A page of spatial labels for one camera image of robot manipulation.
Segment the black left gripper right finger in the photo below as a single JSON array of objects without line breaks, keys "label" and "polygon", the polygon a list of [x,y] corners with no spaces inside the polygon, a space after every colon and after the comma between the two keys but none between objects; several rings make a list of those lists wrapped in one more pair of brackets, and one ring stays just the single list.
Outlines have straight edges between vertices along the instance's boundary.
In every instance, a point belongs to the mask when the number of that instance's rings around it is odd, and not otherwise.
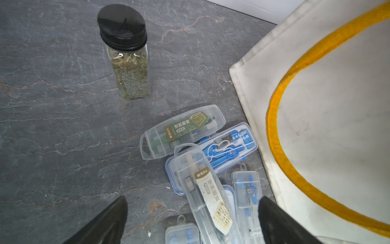
[{"label": "black left gripper right finger", "polygon": [[270,198],[259,201],[259,221],[266,244],[321,244]]}]

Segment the large blue mifly compass case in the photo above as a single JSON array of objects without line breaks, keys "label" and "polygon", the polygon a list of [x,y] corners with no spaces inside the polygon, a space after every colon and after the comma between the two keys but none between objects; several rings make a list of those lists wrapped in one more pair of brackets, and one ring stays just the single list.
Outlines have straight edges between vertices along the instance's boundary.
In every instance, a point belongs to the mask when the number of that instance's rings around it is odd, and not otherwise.
[{"label": "large blue mifly compass case", "polygon": [[203,138],[198,146],[206,155],[216,174],[234,167],[258,149],[258,143],[247,123],[239,123]]}]

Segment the clear compass case green label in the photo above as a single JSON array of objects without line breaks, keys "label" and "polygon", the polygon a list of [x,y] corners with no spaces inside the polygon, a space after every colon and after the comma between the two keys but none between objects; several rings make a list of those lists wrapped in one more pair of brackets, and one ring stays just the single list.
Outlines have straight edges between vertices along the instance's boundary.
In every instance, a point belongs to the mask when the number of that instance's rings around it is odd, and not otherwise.
[{"label": "clear compass case green label", "polygon": [[208,137],[225,124],[217,105],[189,110],[146,130],[140,138],[141,156],[144,160],[153,160],[172,155],[175,147]]}]

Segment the cream canvas bag yellow handles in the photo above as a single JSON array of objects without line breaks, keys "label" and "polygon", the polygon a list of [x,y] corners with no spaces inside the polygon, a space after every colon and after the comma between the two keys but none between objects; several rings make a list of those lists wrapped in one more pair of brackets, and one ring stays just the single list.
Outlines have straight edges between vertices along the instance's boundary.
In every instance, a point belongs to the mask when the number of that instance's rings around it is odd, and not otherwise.
[{"label": "cream canvas bag yellow handles", "polygon": [[[277,204],[325,243],[387,244],[309,199],[282,172],[267,140],[266,113],[279,82],[321,39],[381,1],[304,1],[277,22],[230,76]],[[390,22],[374,24],[300,71],[277,112],[292,166],[330,198],[390,222]]]}]

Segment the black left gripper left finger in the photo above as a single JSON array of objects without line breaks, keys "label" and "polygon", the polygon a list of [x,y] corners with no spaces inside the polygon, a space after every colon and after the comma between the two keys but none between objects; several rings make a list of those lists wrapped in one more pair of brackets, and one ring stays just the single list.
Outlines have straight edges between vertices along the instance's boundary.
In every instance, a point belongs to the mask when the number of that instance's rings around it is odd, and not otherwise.
[{"label": "black left gripper left finger", "polygon": [[127,200],[124,196],[119,196],[65,243],[119,244],[124,233],[127,217]]}]

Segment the clear compass case cream label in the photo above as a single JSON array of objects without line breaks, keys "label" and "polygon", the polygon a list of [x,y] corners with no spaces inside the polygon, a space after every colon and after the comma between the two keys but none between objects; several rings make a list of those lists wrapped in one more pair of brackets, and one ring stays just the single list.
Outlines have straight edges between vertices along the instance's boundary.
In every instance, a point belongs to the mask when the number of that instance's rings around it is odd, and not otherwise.
[{"label": "clear compass case cream label", "polygon": [[203,150],[194,143],[175,147],[173,166],[203,243],[243,243],[233,208]]}]

